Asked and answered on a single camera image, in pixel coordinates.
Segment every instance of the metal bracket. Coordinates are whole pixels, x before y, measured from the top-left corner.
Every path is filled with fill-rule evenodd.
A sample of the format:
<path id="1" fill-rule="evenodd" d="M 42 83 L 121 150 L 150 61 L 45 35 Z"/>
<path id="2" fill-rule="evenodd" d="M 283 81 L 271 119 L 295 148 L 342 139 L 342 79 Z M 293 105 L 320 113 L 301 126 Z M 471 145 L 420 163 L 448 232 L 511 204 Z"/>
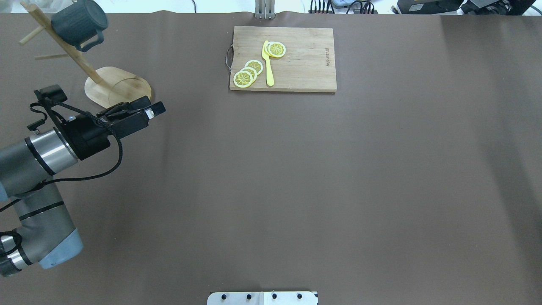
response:
<path id="1" fill-rule="evenodd" d="M 275 19 L 275 0 L 256 0 L 256 19 Z"/>
<path id="2" fill-rule="evenodd" d="M 212 293 L 207 305 L 318 305 L 316 291 Z"/>

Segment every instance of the brown table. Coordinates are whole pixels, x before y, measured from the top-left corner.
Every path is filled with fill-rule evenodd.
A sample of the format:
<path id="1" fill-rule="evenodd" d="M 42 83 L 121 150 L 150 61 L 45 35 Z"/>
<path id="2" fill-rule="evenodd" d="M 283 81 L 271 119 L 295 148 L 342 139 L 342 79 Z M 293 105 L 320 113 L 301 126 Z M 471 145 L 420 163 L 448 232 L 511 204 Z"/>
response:
<path id="1" fill-rule="evenodd" d="M 542 18 L 109 15 L 99 68 L 141 75 L 167 113 L 122 166 L 59 183 L 85 244 L 0 279 L 0 303 L 205 304 L 211 291 L 319 292 L 321 304 L 539 304 Z M 332 27 L 336 94 L 233 92 L 234 25 Z M 0 18 L 2 146 L 33 90 L 93 112 L 58 47 Z M 63 177 L 101 172 L 110 148 Z M 18 226 L 11 209 L 1 229 Z"/>

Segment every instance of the robotic arm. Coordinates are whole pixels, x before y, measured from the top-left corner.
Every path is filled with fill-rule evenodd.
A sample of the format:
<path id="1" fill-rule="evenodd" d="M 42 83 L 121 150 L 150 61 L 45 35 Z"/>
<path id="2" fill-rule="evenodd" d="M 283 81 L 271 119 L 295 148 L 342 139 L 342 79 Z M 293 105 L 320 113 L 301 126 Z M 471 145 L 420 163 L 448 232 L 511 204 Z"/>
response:
<path id="1" fill-rule="evenodd" d="M 93 116 L 64 104 L 66 95 L 59 85 L 34 91 L 33 112 L 44 118 L 28 129 L 34 135 L 0 150 L 0 201 L 10 197 L 21 226 L 0 232 L 0 274 L 11 276 L 35 262 L 43 268 L 61 264 L 81 252 L 81 238 L 62 201 L 55 182 L 81 181 L 105 176 L 122 159 L 120 139 L 149 125 L 165 112 L 162 102 L 151 105 L 148 97 L 119 103 Z M 34 109 L 41 106 L 46 113 Z M 52 108 L 62 106 L 79 113 L 65 120 Z M 55 127 L 43 134 L 37 129 L 50 117 Z M 109 171 L 84 178 L 53 179 L 53 175 L 110 146 L 108 136 L 119 144 L 119 161 Z"/>

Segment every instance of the wooden peg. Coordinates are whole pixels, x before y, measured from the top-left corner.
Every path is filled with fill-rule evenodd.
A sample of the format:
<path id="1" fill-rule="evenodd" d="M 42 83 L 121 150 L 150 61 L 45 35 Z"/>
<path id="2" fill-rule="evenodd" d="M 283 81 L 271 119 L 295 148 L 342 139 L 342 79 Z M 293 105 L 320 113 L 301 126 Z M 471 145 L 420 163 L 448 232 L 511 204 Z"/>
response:
<path id="1" fill-rule="evenodd" d="M 43 31 L 44 28 L 44 26 L 39 26 L 35 30 L 31 31 L 30 34 L 26 35 L 23 39 L 19 41 L 19 45 L 23 46 L 24 44 L 29 42 L 30 39 L 36 37 L 36 35 Z"/>
<path id="2" fill-rule="evenodd" d="M 54 54 L 54 55 L 41 55 L 34 57 L 35 60 L 43 60 L 43 59 L 53 59 L 53 58 L 62 58 L 62 57 L 69 57 L 68 54 L 62 53 L 62 54 Z"/>

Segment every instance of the wooden cutting board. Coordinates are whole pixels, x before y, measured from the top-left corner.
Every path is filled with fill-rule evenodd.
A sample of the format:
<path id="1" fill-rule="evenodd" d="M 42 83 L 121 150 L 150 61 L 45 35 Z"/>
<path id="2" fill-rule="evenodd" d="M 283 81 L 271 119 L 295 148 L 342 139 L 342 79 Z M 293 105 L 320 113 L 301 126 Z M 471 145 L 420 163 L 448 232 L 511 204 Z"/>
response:
<path id="1" fill-rule="evenodd" d="M 283 57 L 270 59 L 275 78 L 273 87 L 266 84 L 266 62 L 262 58 L 265 40 L 282 42 L 286 46 L 286 54 Z M 233 50 L 231 90 L 332 93 L 337 91 L 333 29 L 236 26 Z M 263 72 L 250 87 L 239 88 L 235 86 L 233 76 L 251 59 L 262 62 Z"/>

